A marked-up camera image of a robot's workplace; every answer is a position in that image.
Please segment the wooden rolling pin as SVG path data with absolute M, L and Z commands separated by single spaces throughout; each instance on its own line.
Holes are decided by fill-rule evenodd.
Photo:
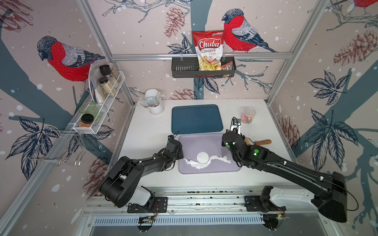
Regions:
M 258 145 L 258 146 L 269 145 L 269 144 L 272 143 L 271 140 L 253 141 L 253 140 L 251 140 L 251 139 L 248 138 L 248 137 L 245 138 L 245 142 L 246 142 L 248 145 Z

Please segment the white dough lump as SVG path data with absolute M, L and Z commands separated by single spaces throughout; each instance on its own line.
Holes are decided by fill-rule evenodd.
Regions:
M 225 163 L 231 163 L 231 161 L 226 156 L 219 157 L 219 156 L 215 156 L 215 155 L 209 157 L 209 159 L 206 163 L 199 163 L 199 162 L 196 162 L 196 161 L 193 161 L 193 160 L 188 160 L 186 158 L 184 158 L 184 160 L 185 160 L 186 164 L 191 165 L 192 167 L 194 167 L 196 169 L 206 168 L 207 166 L 209 166 L 211 164 L 212 160 L 219 160 L 219 161 L 222 161 L 222 162 L 225 162 Z

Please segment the lilac silicone mat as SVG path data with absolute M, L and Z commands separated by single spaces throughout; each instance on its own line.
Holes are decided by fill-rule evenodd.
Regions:
M 179 142 L 182 144 L 184 158 L 197 162 L 197 155 L 200 152 L 206 152 L 209 157 L 226 156 L 231 163 L 225 163 L 219 160 L 212 160 L 211 164 L 203 169 L 196 169 L 191 165 L 186 164 L 184 158 L 179 161 L 179 171 L 181 174 L 204 174 L 204 173 L 222 173 L 222 172 L 237 172 L 240 167 L 237 166 L 233 160 L 230 151 L 227 147 L 221 145 L 222 133 L 213 134 L 191 134 L 182 135 Z

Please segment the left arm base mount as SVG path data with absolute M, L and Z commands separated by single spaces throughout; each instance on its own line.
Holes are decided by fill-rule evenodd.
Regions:
M 152 215 L 140 216 L 137 220 L 137 228 L 141 233 L 148 232 L 157 220 L 159 213 L 167 212 L 167 197 L 156 197 L 151 190 L 141 186 L 137 187 L 132 198 L 127 204 L 127 213 L 151 213 Z

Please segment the round cut dough wrapper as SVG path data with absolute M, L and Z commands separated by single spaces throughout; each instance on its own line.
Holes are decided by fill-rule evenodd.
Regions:
M 209 155 L 206 152 L 198 153 L 196 158 L 200 164 L 206 164 L 209 161 Z

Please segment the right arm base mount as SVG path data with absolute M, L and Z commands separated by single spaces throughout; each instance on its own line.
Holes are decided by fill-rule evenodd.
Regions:
M 311 203 L 314 194 L 302 187 L 265 186 L 262 190 L 244 196 L 247 212 L 258 213 L 263 226 L 269 231 L 277 230 L 286 220 L 295 216 L 319 217 Z

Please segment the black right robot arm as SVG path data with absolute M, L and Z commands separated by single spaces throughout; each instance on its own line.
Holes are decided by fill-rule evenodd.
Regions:
M 309 190 L 314 194 L 311 202 L 320 214 L 338 223 L 347 222 L 349 192 L 344 175 L 338 172 L 326 174 L 300 166 L 267 148 L 248 145 L 244 136 L 230 130 L 223 134 L 221 142 L 237 164 L 277 175 Z

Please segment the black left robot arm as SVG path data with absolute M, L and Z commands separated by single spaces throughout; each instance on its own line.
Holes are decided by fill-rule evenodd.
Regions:
M 121 157 L 100 182 L 98 191 L 116 207 L 123 207 L 132 199 L 142 177 L 167 171 L 183 158 L 182 144 L 170 135 L 167 145 L 152 157 Z

